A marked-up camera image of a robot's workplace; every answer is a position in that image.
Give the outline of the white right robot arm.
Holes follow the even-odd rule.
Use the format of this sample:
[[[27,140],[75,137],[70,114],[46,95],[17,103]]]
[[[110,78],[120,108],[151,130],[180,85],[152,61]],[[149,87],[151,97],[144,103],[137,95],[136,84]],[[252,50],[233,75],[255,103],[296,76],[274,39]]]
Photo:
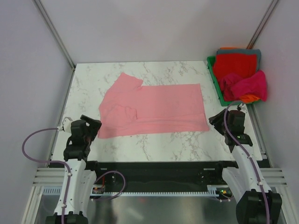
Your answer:
[[[280,194],[266,182],[254,158],[253,142],[244,132],[245,113],[224,109],[209,118],[209,123],[225,138],[237,167],[214,171],[218,183],[227,183],[236,202],[236,218],[240,224],[276,224],[282,206]]]

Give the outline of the pink t-shirt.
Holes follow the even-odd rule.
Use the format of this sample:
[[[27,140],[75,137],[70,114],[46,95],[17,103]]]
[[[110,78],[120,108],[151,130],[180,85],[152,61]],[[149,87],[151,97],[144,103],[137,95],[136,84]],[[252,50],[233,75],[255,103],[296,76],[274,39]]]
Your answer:
[[[121,73],[99,112],[100,139],[209,130],[199,84],[145,86],[141,79]]]

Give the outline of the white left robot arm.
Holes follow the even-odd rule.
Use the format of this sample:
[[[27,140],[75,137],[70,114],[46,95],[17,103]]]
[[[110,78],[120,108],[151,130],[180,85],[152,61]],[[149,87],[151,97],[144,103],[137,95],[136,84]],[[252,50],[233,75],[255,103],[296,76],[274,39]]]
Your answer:
[[[63,151],[64,179],[57,206],[47,224],[87,224],[86,210],[94,183],[102,180],[97,168],[87,169],[87,157],[91,143],[101,127],[99,120],[81,115],[73,121],[66,117],[62,130],[70,133]]]

